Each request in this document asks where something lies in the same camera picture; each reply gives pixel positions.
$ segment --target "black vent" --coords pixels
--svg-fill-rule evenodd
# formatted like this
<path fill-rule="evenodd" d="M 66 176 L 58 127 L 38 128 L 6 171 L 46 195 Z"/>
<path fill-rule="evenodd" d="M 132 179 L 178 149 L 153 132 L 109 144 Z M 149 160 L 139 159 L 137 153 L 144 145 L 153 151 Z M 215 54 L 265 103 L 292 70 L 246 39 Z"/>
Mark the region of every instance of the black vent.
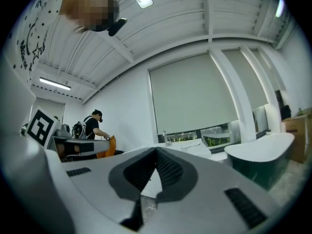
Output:
<path fill-rule="evenodd" d="M 267 219 L 240 189 L 228 189 L 225 191 L 225 194 L 233 203 L 234 207 L 245 220 L 250 229 Z"/>
<path fill-rule="evenodd" d="M 90 171 L 91 170 L 88 167 L 83 167 L 83 168 L 67 171 L 67 174 L 68 174 L 69 177 L 73 177 L 73 176 L 84 174 L 84 173 L 87 173 L 87 172 L 90 172 Z"/>

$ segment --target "white column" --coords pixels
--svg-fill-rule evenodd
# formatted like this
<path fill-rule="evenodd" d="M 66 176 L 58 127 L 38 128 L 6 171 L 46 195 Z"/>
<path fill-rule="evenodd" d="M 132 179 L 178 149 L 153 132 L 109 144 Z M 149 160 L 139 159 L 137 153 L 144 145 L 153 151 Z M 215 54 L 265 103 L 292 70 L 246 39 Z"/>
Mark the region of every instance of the white column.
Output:
<path fill-rule="evenodd" d="M 220 70 L 232 95 L 239 121 L 241 142 L 256 140 L 253 111 L 243 83 L 230 61 L 220 49 L 210 47 L 209 53 Z"/>
<path fill-rule="evenodd" d="M 300 106 L 298 93 L 292 83 L 292 74 L 289 72 L 288 64 L 282 55 L 271 47 L 260 45 L 258 50 L 276 76 L 279 87 L 281 88 L 284 104 L 289 105 L 293 116 L 298 112 Z"/>
<path fill-rule="evenodd" d="M 277 102 L 277 98 L 275 95 L 274 88 L 270 82 L 269 77 L 265 73 L 262 65 L 258 61 L 257 57 L 252 53 L 252 51 L 246 46 L 241 45 L 240 51 L 245 56 L 254 72 L 256 73 L 265 96 L 267 98 L 268 104 L 265 105 L 265 111 L 267 113 L 268 127 L 272 132 L 280 133 L 281 131 L 281 114 L 279 111 L 279 106 Z"/>

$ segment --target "roller blind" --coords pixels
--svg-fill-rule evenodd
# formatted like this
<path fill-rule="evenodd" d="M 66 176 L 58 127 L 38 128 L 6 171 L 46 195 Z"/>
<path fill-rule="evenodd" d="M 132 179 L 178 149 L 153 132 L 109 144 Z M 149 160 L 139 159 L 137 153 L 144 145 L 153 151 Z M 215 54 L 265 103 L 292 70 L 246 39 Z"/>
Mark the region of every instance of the roller blind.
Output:
<path fill-rule="evenodd" d="M 47 111 L 51 116 L 57 116 L 60 122 L 62 123 L 63 120 L 63 111 L 64 111 L 64 105 L 62 103 L 58 103 L 55 101 L 47 100 L 47 99 L 41 99 L 39 97 L 36 98 L 36 101 L 33 104 L 33 109 L 31 112 L 31 117 L 35 114 L 35 110 L 37 106 L 43 108 L 45 111 Z"/>
<path fill-rule="evenodd" d="M 267 76 L 269 77 L 274 91 L 279 90 L 279 86 L 278 86 L 277 80 L 275 78 L 275 75 L 273 74 L 271 68 L 269 68 L 269 66 L 267 65 L 266 61 L 263 59 L 263 57 L 259 53 L 259 51 L 252 50 L 252 52 L 255 55 L 255 57 L 258 59 L 258 61 L 260 62 L 261 66 L 263 67 L 263 69 L 264 69 L 265 73 L 267 74 Z"/>
<path fill-rule="evenodd" d="M 252 109 L 267 104 L 268 101 L 262 85 L 243 54 L 239 50 L 227 50 L 223 51 L 223 53 L 228 58 L 242 81 Z"/>
<path fill-rule="evenodd" d="M 209 54 L 170 63 L 150 75 L 158 134 L 238 119 L 230 91 Z"/>

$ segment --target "floor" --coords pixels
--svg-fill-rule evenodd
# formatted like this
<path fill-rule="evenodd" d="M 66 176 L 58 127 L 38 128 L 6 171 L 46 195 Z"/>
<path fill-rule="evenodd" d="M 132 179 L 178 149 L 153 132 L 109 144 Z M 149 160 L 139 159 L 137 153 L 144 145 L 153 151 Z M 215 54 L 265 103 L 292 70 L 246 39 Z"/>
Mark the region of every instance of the floor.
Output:
<path fill-rule="evenodd" d="M 308 176 L 307 171 L 311 164 L 311 162 L 301 164 L 292 160 L 289 161 L 284 175 L 268 192 L 279 206 L 284 206 L 298 194 L 303 183 L 306 181 Z M 143 222 L 146 223 L 156 210 L 156 200 L 141 196 L 141 209 Z"/>

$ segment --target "person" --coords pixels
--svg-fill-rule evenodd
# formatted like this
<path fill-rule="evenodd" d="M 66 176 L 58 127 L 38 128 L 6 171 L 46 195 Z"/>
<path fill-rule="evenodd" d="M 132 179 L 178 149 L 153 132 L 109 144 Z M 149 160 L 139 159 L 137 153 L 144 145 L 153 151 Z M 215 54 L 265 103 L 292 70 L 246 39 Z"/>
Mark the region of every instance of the person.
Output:
<path fill-rule="evenodd" d="M 99 129 L 98 122 L 102 122 L 102 112 L 99 110 L 94 110 L 92 114 L 84 119 L 86 122 L 86 136 L 87 139 L 95 139 L 95 136 L 103 136 L 109 138 L 110 136 Z"/>
<path fill-rule="evenodd" d="M 49 26 L 59 16 L 77 25 L 77 33 L 104 31 L 119 14 L 116 0 L 32 0 L 7 36 L 0 66 L 14 69 L 28 88 L 45 49 Z"/>

